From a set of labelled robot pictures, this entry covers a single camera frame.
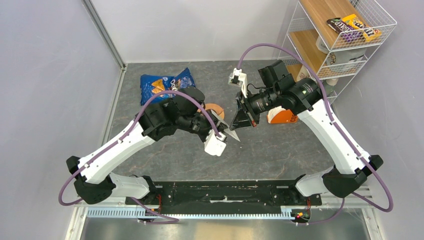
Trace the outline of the white paper coffee filter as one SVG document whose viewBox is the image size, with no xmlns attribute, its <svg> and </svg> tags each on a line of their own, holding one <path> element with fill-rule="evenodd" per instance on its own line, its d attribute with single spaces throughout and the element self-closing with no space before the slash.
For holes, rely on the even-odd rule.
<svg viewBox="0 0 424 240">
<path fill-rule="evenodd" d="M 232 138 L 240 142 L 240 138 L 238 137 L 236 131 L 231 130 L 229 124 L 226 123 L 225 120 L 222 117 L 220 117 L 214 110 L 211 110 L 211 113 L 218 120 L 217 128 L 219 129 L 219 131 L 226 133 L 227 135 L 231 136 Z"/>
</svg>

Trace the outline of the orange coffee filter box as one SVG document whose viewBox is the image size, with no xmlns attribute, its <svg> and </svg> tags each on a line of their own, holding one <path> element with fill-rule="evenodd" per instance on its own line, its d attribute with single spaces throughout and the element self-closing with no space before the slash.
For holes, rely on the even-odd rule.
<svg viewBox="0 0 424 240">
<path fill-rule="evenodd" d="M 298 121 L 298 116 L 293 114 L 290 109 L 275 107 L 268 111 L 267 122 L 269 124 L 291 124 Z"/>
</svg>

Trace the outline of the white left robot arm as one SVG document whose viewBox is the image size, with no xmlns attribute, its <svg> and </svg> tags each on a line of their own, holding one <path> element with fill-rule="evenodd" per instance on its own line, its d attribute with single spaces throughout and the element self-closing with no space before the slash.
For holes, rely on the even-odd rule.
<svg viewBox="0 0 424 240">
<path fill-rule="evenodd" d="M 164 100 L 156 102 L 159 96 Z M 135 153 L 177 130 L 199 136 L 204 151 L 220 156 L 231 130 L 215 111 L 204 108 L 205 96 L 195 87 L 154 94 L 115 137 L 85 157 L 71 156 L 66 164 L 80 201 L 98 204 L 109 197 L 135 198 L 152 204 L 157 198 L 149 176 L 130 177 L 114 169 Z"/>
</svg>

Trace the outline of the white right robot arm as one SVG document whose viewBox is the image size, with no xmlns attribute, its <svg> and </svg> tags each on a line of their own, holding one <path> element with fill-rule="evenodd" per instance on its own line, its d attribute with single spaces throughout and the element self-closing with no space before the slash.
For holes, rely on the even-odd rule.
<svg viewBox="0 0 424 240">
<path fill-rule="evenodd" d="M 281 60 L 259 69 L 258 73 L 264 86 L 255 94 L 248 90 L 247 75 L 240 69 L 235 68 L 229 75 L 228 83 L 241 88 L 236 95 L 237 113 L 229 128 L 256 127 L 261 113 L 282 107 L 290 110 L 312 130 L 334 162 L 332 168 L 299 177 L 295 187 L 288 191 L 292 203 L 300 205 L 309 196 L 326 192 L 338 198 L 352 194 L 372 174 L 361 157 L 374 170 L 382 166 L 383 160 L 379 155 L 370 155 L 349 133 L 339 132 L 344 127 L 337 122 L 332 111 L 327 111 L 322 91 L 315 80 L 303 78 L 295 81 Z"/>
</svg>

